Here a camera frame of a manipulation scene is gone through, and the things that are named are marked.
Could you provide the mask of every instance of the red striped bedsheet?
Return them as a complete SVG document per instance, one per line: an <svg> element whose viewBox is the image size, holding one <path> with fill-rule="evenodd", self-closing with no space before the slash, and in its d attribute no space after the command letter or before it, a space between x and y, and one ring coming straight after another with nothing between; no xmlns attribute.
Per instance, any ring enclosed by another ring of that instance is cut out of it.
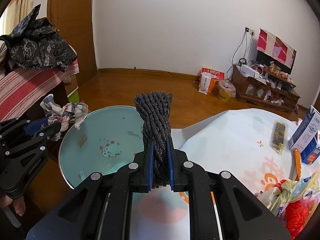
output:
<svg viewBox="0 0 320 240"><path fill-rule="evenodd" d="M47 70L19 68L10 72L0 80L0 122L21 117L64 78L77 73L79 73L78 60L72 62L65 72L57 68Z"/></svg>

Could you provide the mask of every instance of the curtain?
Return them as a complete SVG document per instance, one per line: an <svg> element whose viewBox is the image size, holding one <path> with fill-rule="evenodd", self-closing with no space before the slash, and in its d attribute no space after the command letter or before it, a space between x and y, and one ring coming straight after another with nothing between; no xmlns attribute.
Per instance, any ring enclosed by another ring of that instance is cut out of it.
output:
<svg viewBox="0 0 320 240"><path fill-rule="evenodd" d="M11 0L0 18L0 35L10 34L33 9L33 0Z"/></svg>

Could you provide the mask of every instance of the wall socket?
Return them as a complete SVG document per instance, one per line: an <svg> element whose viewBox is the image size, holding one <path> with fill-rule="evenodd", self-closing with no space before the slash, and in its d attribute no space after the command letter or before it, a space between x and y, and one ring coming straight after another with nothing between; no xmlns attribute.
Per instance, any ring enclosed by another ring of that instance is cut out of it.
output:
<svg viewBox="0 0 320 240"><path fill-rule="evenodd" d="M250 35L252 35L252 36L255 35L255 31L253 29L248 28L248 27L245 28L245 32L250 33Z"/></svg>

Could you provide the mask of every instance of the blue box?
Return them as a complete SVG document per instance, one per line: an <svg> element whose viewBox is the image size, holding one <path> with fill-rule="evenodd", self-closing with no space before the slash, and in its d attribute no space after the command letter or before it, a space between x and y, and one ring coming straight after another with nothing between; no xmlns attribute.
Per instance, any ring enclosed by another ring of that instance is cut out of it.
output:
<svg viewBox="0 0 320 240"><path fill-rule="evenodd" d="M316 132L308 146L301 152L303 163L311 165L319 157L320 153L320 131Z"/></svg>

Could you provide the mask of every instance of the braided rope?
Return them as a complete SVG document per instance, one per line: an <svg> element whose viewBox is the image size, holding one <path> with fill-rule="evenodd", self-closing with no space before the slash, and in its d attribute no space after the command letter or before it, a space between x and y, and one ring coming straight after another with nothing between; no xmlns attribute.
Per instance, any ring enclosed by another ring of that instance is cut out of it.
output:
<svg viewBox="0 0 320 240"><path fill-rule="evenodd" d="M169 183L166 142L171 136L169 123L172 94L151 92L137 95L136 109L144 121L142 139L144 150L148 140L154 142L154 167L152 187L166 186Z"/></svg>

